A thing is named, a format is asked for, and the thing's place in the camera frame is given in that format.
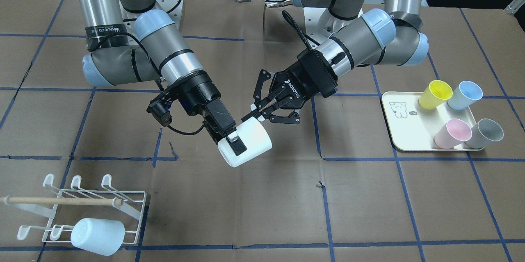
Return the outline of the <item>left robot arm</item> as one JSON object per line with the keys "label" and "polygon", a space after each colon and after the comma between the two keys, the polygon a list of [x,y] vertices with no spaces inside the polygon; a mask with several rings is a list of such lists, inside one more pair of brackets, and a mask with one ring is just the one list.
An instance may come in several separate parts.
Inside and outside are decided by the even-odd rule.
{"label": "left robot arm", "polygon": [[277,73],[261,70],[251,112],[242,118],[298,124],[298,110],[313,96],[335,94],[338,79],[355,67],[371,64],[417,65],[428,53],[421,32],[421,0],[385,0],[384,9],[360,15],[364,0],[294,0],[299,7],[324,8],[320,29],[326,40],[315,42],[283,11],[306,48],[297,61]]}

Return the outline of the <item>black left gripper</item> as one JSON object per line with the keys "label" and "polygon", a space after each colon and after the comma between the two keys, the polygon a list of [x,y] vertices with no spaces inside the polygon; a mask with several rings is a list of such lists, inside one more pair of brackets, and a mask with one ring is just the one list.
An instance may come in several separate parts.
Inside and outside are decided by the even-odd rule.
{"label": "black left gripper", "polygon": [[336,74],[317,50],[305,49],[298,60],[277,73],[260,70],[254,90],[251,112],[242,122],[256,118],[259,122],[298,124],[297,109],[318,93],[327,98],[335,93]]}

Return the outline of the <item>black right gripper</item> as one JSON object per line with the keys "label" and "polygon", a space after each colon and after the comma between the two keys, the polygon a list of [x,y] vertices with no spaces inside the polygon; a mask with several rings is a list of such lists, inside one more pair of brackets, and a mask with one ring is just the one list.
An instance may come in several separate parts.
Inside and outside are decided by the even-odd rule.
{"label": "black right gripper", "polygon": [[247,150],[236,132],[234,118],[221,101],[221,93],[204,70],[178,79],[162,94],[169,101],[178,100],[189,116],[202,116],[204,127],[215,143],[228,136],[228,144],[236,156]]}

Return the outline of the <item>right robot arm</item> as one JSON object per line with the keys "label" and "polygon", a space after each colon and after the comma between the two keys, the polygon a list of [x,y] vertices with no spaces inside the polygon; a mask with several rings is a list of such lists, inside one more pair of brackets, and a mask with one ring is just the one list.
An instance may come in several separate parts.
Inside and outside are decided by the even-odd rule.
{"label": "right robot arm", "polygon": [[82,69],[91,85],[155,81],[160,94],[146,110],[159,124],[174,130],[169,111],[178,101],[189,116],[203,117],[201,129],[222,144],[221,151],[246,152],[221,93],[172,19],[175,7],[165,11],[159,0],[79,1],[88,49]]}

